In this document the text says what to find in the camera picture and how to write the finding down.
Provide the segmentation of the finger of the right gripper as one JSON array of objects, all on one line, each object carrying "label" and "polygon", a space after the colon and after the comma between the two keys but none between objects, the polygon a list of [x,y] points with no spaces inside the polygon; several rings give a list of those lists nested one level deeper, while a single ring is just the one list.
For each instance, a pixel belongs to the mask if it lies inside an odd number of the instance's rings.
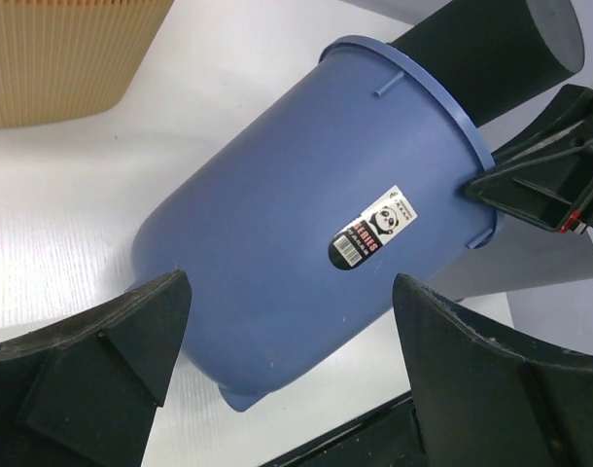
[{"label": "finger of the right gripper", "polygon": [[496,165],[463,194],[551,233],[593,229],[593,140],[564,138]]},{"label": "finger of the right gripper", "polygon": [[543,140],[578,124],[593,113],[593,88],[564,85],[543,111],[519,134],[495,152],[502,164]]}]

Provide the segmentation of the black ribbed bucket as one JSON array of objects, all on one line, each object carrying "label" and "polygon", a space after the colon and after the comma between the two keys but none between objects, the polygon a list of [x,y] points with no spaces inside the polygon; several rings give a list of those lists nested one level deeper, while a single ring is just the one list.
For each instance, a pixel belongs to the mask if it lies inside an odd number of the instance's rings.
[{"label": "black ribbed bucket", "polygon": [[454,0],[391,45],[436,78],[476,126],[565,82],[585,60],[570,0]]}]

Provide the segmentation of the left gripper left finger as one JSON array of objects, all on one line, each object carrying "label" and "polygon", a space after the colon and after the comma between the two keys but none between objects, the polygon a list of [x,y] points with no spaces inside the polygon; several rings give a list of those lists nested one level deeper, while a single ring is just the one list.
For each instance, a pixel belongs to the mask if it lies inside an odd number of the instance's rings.
[{"label": "left gripper left finger", "polygon": [[0,342],[0,466],[138,466],[187,327],[176,270]]}]

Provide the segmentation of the blue plastic bucket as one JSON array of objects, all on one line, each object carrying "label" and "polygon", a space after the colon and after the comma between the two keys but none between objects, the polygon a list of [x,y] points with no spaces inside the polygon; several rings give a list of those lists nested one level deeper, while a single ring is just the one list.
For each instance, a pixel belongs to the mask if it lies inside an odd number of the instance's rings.
[{"label": "blue plastic bucket", "polygon": [[133,271],[187,274],[184,352],[243,412],[383,315],[398,273],[486,244],[501,218],[460,189],[493,164],[433,76],[347,36],[147,218]]}]

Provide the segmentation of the yellow slotted basket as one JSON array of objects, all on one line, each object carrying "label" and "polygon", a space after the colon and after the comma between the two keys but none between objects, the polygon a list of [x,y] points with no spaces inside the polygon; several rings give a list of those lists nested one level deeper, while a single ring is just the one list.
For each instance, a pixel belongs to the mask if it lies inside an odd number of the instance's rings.
[{"label": "yellow slotted basket", "polygon": [[169,1],[0,1],[0,128],[113,108],[162,26]]}]

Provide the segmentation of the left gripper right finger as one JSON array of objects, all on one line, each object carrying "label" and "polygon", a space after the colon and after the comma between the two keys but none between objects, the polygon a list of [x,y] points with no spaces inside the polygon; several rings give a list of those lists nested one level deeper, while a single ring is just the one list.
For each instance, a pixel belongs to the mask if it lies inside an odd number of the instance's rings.
[{"label": "left gripper right finger", "polygon": [[400,274],[393,308],[431,466],[593,466],[593,356]]}]

